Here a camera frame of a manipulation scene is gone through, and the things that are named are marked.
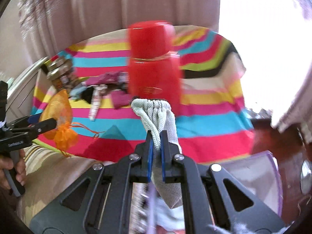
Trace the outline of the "person left hand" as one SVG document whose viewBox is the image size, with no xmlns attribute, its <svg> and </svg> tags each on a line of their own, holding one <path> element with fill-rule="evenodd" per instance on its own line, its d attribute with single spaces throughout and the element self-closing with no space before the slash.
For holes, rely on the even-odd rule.
<svg viewBox="0 0 312 234">
<path fill-rule="evenodd" d="M 4 188 L 6 190 L 11 189 L 8 180 L 4 174 L 4 170 L 11 170 L 12 168 L 15 168 L 16 170 L 16 180 L 21 184 L 24 185 L 25 184 L 25 180 L 26 180 L 26 166 L 25 166 L 25 161 L 24 161 L 24 157 L 25 157 L 25 151 L 24 150 L 19 150 L 19 161 L 14 164 L 12 159 L 1 155 L 1 159 L 0 159 L 0 183 L 1 183 L 1 188 Z"/>
</svg>

